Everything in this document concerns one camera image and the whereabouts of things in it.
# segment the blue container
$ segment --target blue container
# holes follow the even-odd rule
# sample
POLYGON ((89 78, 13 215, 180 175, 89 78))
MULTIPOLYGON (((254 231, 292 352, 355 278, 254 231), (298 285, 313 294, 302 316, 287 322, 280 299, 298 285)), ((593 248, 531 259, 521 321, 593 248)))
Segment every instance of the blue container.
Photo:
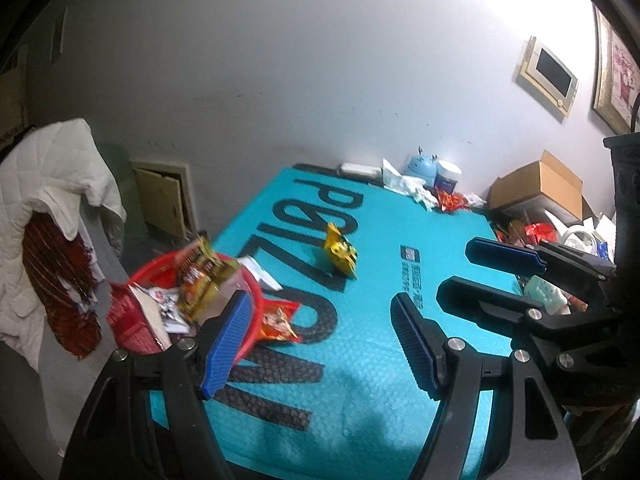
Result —
POLYGON ((425 156, 422 148, 418 148, 418 155, 412 156, 404 174, 406 176, 417 176, 424 179, 426 187, 433 187, 438 169, 436 167, 437 155, 425 156))

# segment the teal mat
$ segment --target teal mat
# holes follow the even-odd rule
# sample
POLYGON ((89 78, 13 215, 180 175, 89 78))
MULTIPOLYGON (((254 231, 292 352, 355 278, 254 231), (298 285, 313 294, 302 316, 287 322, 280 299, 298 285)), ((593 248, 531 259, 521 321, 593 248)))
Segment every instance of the teal mat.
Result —
MULTIPOLYGON (((510 353, 508 339, 445 314, 435 301, 440 282, 454 274, 518 292, 513 276, 466 260, 475 236, 493 238, 486 220, 470 212, 428 212, 378 187, 281 172, 214 246, 253 253, 286 286, 283 297, 305 300, 294 321, 306 327, 307 343, 258 348, 206 402, 225 457, 285 480, 407 478, 438 403, 415 385, 391 326, 391 298, 405 289, 448 336, 481 352, 510 353), (354 229, 348 238, 359 253, 357 280, 332 276, 308 238, 324 238, 324 221, 354 229), (420 261, 402 257, 411 254, 420 261)), ((481 393, 466 478, 479 468, 491 400, 481 393)), ((167 426, 161 394, 152 395, 152 409, 167 426)))

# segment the metal screw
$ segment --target metal screw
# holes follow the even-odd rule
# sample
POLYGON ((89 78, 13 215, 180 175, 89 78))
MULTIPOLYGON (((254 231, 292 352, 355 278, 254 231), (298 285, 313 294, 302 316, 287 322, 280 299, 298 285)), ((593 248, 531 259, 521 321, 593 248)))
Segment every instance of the metal screw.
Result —
POLYGON ((560 354, 558 356, 558 364, 562 368, 571 368, 574 365, 574 358, 569 354, 560 354))
POLYGON ((529 352, 526 350, 516 350, 513 356, 521 363, 526 363, 529 360, 529 352))
POLYGON ((117 350, 113 351, 113 354, 111 354, 111 359, 113 359, 117 363, 124 361, 124 359, 126 359, 127 357, 129 357, 129 352, 127 352, 124 348, 118 348, 117 350))
POLYGON ((531 319, 539 321, 540 319, 542 319, 542 312, 540 312, 536 308, 530 308, 529 310, 527 310, 527 316, 529 316, 531 319))
POLYGON ((196 340, 193 337, 185 337, 178 341, 178 348, 180 350, 191 350, 194 346, 196 346, 196 340))
POLYGON ((452 350, 460 352, 461 350, 465 349, 466 343, 462 341, 462 339, 460 339, 459 337, 452 337, 447 341, 447 345, 452 350))

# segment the red fabric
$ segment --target red fabric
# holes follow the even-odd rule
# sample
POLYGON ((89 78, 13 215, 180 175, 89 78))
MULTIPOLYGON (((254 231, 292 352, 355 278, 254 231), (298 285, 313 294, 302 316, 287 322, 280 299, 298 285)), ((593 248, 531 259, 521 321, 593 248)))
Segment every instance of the red fabric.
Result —
POLYGON ((86 314, 69 297, 60 278, 89 303, 97 285, 80 235, 67 240, 51 216, 34 213, 24 229, 22 262, 31 285, 47 312, 47 323, 62 347, 82 359, 102 339, 93 310, 86 314))

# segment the blue gripper pad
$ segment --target blue gripper pad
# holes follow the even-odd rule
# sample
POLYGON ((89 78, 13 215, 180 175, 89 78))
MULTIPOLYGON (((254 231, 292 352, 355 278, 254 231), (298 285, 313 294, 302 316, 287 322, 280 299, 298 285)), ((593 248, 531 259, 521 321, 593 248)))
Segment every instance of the blue gripper pad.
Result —
POLYGON ((481 237, 469 240, 465 255, 472 264, 519 276, 542 275, 546 270, 546 263, 535 250, 481 237))
POLYGON ((447 361, 442 348, 447 336, 436 322, 421 316, 405 292, 391 300, 391 324, 418 387, 431 399, 441 399, 447 386, 447 361))
POLYGON ((204 376, 200 391, 210 399, 229 377, 238 349, 249 328, 253 313, 251 298, 237 290, 218 318, 207 319, 198 334, 198 351, 203 351, 204 376))

